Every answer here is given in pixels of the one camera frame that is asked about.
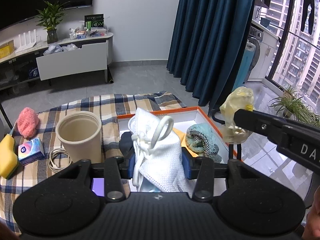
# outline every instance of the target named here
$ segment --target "blue towel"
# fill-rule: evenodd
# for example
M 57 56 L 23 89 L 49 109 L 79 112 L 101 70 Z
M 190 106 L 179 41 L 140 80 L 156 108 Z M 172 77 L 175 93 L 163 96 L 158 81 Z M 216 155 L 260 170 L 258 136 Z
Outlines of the blue towel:
M 215 144 L 217 138 L 212 127 L 207 123 L 194 124 L 190 126 L 186 134 L 188 148 L 199 156 L 213 159 L 215 163 L 221 162 L 218 155 L 219 147 Z

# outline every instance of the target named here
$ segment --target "power cord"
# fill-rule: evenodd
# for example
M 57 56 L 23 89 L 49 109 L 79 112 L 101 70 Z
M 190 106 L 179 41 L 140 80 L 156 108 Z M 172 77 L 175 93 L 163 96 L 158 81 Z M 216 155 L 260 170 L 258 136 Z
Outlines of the power cord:
M 68 165 L 65 166 L 65 167 L 58 167 L 55 163 L 54 163 L 54 159 L 60 155 L 60 154 L 65 154 L 68 156 Z M 70 166 L 70 164 L 72 163 L 71 161 L 71 158 L 70 156 L 67 154 L 66 150 L 63 149 L 63 148 L 57 148 L 57 149 L 54 149 L 52 150 L 50 153 L 49 153 L 49 157 L 48 157 L 48 160 L 47 160 L 47 165 L 48 167 L 50 168 L 50 170 L 52 170 L 54 173 L 57 173 L 59 171 L 62 171 L 63 169 L 65 169 L 66 167 Z

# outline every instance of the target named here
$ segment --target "beige cup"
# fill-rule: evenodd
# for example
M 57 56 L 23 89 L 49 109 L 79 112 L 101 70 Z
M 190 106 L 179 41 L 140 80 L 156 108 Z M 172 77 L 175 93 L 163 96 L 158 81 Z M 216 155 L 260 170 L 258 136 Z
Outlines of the beige cup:
M 95 114 L 79 111 L 58 122 L 56 135 L 74 163 L 82 159 L 100 163 L 101 127 L 101 120 Z

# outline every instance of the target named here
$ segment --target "open drawer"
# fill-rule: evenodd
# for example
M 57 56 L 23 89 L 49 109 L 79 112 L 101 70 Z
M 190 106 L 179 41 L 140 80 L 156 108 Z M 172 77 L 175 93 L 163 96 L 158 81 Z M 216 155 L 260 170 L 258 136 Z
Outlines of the open drawer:
M 107 69 L 108 42 L 84 44 L 81 49 L 38 57 L 40 79 Z

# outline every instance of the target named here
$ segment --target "person's hand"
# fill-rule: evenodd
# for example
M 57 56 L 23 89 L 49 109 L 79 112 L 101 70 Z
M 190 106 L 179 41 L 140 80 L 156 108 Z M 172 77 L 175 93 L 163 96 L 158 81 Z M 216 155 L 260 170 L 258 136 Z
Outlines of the person's hand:
M 320 239 L 320 186 L 317 188 L 310 212 L 307 214 L 307 224 L 304 229 L 303 240 Z
M 19 240 L 6 225 L 0 222 L 0 240 Z

